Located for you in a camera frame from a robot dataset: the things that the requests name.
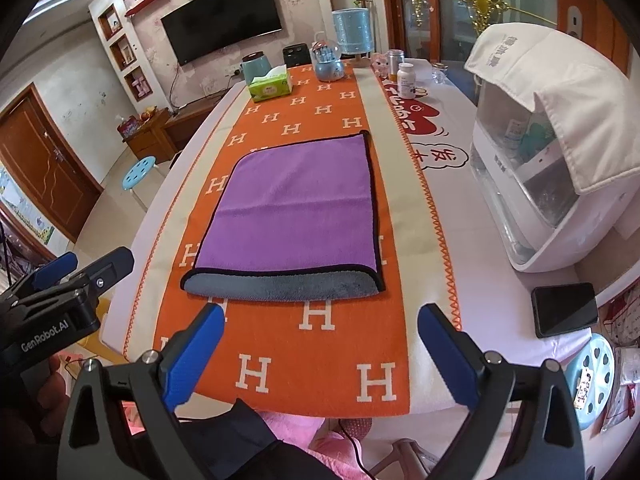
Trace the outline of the black flat television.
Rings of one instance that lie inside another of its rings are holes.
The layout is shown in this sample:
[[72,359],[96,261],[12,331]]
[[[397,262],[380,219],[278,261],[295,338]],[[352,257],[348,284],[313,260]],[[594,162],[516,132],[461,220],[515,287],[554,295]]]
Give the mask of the black flat television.
[[180,66],[282,29],[276,0],[192,0],[162,17]]

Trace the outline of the white printed tablecloth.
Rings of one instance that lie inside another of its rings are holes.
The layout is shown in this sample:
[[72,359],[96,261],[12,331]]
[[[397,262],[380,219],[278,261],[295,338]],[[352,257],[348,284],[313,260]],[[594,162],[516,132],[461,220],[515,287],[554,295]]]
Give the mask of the white printed tablecloth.
[[549,273],[516,272],[506,256],[471,169],[475,105],[451,82],[436,84],[432,66],[414,60],[416,80],[436,108],[429,136],[408,136],[397,127],[383,136],[380,167],[390,205],[404,296],[409,363],[409,411],[451,408],[454,400],[424,349],[416,318],[428,302],[450,306],[442,259],[454,274],[461,328],[483,350],[511,363],[538,366],[568,362],[590,339],[590,330],[539,339],[529,293],[541,285],[577,280],[573,268]]

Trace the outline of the green tissue box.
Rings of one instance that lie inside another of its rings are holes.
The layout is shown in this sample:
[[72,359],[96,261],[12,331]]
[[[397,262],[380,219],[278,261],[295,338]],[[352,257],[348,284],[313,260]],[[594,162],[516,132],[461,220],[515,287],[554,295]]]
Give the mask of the green tissue box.
[[265,76],[255,77],[248,86],[255,103],[288,96],[293,91],[291,75],[285,65],[277,66]]

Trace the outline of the white cloth cover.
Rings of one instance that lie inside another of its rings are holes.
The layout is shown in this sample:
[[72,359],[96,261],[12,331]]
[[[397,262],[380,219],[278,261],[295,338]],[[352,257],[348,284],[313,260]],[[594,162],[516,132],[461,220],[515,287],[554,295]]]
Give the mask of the white cloth cover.
[[639,95],[603,54],[558,30],[493,24],[464,68],[530,112],[544,112],[579,195],[639,175]]

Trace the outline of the white pill bottle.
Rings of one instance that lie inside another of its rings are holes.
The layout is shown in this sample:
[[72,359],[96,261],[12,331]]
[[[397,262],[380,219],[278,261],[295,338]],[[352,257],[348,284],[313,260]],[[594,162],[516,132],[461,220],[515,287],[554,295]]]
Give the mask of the white pill bottle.
[[398,65],[397,91],[401,99],[412,100],[416,97],[416,71],[411,63]]

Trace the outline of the small clear glass cup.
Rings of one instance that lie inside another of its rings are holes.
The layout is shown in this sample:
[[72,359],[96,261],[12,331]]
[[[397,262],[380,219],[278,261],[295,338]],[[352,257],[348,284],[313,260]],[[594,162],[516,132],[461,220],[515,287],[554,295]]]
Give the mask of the small clear glass cup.
[[441,62],[432,64],[432,79],[434,84],[444,84],[447,81],[448,66]]

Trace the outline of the blue glass snow globe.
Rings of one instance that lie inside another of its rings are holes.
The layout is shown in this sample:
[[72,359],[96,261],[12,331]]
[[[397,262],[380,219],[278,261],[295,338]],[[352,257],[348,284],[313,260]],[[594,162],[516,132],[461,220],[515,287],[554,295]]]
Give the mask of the blue glass snow globe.
[[318,81],[333,82],[345,77],[342,50],[332,41],[317,40],[310,49],[311,64]]

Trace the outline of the brown wooden tv cabinet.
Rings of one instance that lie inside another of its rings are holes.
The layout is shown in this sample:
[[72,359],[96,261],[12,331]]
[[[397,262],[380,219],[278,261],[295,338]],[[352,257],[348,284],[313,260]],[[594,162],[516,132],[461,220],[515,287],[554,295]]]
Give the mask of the brown wooden tv cabinet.
[[154,156],[157,162],[168,162],[186,147],[221,99],[222,96],[209,96],[188,104],[175,114],[162,108],[122,142],[137,159]]

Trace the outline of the pink pig figurine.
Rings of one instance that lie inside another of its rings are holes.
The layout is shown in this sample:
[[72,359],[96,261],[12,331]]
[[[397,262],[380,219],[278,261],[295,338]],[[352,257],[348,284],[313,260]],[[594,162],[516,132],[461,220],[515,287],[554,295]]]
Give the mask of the pink pig figurine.
[[372,70],[375,73],[375,76],[377,76],[380,79],[388,78],[388,71],[390,69],[388,68],[388,58],[386,54],[382,54],[382,53],[372,54],[370,57],[370,65]]

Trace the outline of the brown wooden door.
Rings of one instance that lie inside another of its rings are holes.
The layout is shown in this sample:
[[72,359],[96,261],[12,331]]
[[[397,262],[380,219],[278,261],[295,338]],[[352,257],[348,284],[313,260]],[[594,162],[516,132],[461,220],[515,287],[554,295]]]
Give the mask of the brown wooden door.
[[1,161],[34,205],[75,243],[103,188],[62,136],[34,84],[1,111]]

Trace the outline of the blue round plastic stool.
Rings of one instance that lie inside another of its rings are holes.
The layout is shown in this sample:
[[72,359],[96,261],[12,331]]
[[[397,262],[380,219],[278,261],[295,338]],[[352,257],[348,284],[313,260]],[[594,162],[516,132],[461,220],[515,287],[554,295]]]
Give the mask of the blue round plastic stool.
[[154,156],[139,159],[122,178],[122,189],[132,191],[153,169],[156,168]]

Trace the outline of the clear glass jar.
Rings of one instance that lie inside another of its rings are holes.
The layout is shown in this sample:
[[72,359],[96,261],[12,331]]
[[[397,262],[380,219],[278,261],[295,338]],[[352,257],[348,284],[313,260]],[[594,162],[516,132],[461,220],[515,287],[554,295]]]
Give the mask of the clear glass jar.
[[390,49],[386,53],[388,66],[388,79],[397,81],[399,65],[405,62],[405,52],[399,49]]

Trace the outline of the white wall shelf unit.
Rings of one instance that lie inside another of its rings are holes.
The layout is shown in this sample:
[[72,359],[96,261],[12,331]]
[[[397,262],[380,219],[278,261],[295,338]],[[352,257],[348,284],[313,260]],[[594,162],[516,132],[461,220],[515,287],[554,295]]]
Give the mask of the white wall shelf unit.
[[94,0],[89,12],[117,79],[138,113],[171,109],[134,30],[124,0]]

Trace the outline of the purple grey microfiber towel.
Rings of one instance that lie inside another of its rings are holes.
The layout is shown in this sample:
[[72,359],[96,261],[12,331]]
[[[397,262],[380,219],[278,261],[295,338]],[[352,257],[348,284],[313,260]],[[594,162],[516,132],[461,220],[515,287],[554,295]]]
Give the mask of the purple grey microfiber towel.
[[181,289],[255,302],[384,292],[370,140],[360,130],[240,158]]

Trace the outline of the light blue cylindrical container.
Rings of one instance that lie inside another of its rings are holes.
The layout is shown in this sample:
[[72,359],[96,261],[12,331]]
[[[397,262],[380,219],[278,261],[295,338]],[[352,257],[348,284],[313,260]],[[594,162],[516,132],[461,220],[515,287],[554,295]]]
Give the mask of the light blue cylindrical container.
[[357,55],[374,51],[374,35],[368,9],[335,10],[332,12],[332,18],[337,43],[344,54]]

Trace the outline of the light blue stool near phone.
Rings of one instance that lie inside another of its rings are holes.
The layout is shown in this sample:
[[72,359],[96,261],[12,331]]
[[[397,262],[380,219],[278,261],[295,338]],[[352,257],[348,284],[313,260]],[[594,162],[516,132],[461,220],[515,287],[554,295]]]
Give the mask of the light blue stool near phone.
[[593,334],[564,370],[580,430],[589,428],[608,403],[615,377],[613,349],[600,334]]

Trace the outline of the teal kettle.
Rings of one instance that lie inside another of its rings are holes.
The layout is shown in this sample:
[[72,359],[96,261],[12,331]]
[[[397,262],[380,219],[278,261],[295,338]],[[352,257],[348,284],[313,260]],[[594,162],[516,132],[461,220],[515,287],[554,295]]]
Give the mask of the teal kettle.
[[271,70],[271,64],[264,52],[256,51],[242,57],[241,70],[249,86],[256,77],[266,76]]

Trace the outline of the orange H-pattern blanket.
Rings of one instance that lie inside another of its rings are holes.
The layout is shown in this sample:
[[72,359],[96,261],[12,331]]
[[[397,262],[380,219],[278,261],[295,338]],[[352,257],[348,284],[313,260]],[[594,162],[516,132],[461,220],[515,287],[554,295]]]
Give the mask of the orange H-pattern blanket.
[[134,242],[105,340],[159,349],[208,302],[224,336],[201,396],[322,417],[452,402],[420,341],[420,307],[459,307],[435,202],[390,89],[367,68],[292,70],[288,96],[218,105]]

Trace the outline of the black smartphone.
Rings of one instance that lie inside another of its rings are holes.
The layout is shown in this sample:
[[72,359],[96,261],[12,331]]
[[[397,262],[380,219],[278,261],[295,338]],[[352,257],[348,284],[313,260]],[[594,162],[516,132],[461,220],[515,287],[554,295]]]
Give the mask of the black smartphone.
[[530,299],[539,339],[584,330],[598,322],[596,292],[591,283],[538,286]]

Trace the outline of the white countertop appliance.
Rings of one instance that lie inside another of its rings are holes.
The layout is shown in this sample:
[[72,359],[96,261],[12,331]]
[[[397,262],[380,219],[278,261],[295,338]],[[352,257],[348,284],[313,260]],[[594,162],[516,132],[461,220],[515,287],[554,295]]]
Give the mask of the white countertop appliance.
[[576,193],[560,142],[543,112],[530,112],[494,84],[480,84],[472,171],[518,272],[549,272],[585,258],[639,188],[625,179]]

